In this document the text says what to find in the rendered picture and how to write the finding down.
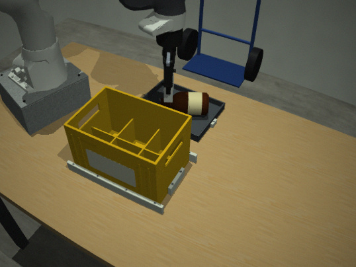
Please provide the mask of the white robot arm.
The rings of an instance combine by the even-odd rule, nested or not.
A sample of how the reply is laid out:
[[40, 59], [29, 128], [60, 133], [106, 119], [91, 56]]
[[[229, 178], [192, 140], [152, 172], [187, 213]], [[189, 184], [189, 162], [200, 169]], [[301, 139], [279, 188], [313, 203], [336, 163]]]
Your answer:
[[[138, 25], [151, 36], [185, 27], [185, 0], [119, 1], [132, 11], [154, 9]], [[67, 80], [67, 64], [56, 37], [53, 16], [41, 10], [38, 2], [0, 0], [0, 11], [14, 19], [22, 40], [21, 53], [13, 60], [8, 78], [28, 94], [55, 89]]]

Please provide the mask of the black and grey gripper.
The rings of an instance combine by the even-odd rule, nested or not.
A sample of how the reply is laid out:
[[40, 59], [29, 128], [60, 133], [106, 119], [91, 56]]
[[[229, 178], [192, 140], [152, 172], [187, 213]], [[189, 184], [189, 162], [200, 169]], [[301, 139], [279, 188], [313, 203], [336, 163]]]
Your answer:
[[[176, 47], [183, 42], [183, 28], [175, 32], [166, 32], [156, 36], [156, 42], [163, 47], [163, 66], [164, 66], [164, 102], [173, 102], [173, 88], [174, 88], [174, 68]], [[164, 55], [165, 53], [165, 55]], [[167, 59], [167, 60], [166, 60]]]

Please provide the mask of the yellow plastic crate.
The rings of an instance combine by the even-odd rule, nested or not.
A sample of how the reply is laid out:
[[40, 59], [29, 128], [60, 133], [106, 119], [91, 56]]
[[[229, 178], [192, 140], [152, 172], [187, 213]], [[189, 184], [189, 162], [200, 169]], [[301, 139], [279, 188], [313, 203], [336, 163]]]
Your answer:
[[189, 162], [191, 123], [191, 115], [104, 86], [64, 129], [75, 164], [161, 204]]

